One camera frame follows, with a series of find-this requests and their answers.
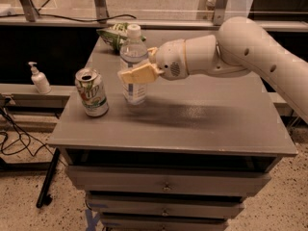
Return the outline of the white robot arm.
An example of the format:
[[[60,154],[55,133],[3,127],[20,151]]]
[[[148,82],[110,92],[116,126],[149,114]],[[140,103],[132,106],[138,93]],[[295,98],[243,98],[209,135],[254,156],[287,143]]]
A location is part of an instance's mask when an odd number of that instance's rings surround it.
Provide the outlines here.
[[[168,41],[150,49],[146,64],[119,71],[125,84],[169,81],[190,75],[232,78],[249,72],[264,79],[308,122],[308,63],[282,47],[246,17],[232,17],[215,35]]]

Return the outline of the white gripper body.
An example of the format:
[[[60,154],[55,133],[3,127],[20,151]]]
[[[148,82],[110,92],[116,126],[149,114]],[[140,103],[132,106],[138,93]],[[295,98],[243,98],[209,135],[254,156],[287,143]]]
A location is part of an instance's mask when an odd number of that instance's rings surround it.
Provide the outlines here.
[[[163,78],[174,81],[188,77],[185,50],[183,39],[166,42],[158,48],[155,60],[157,66],[163,71],[161,74]]]

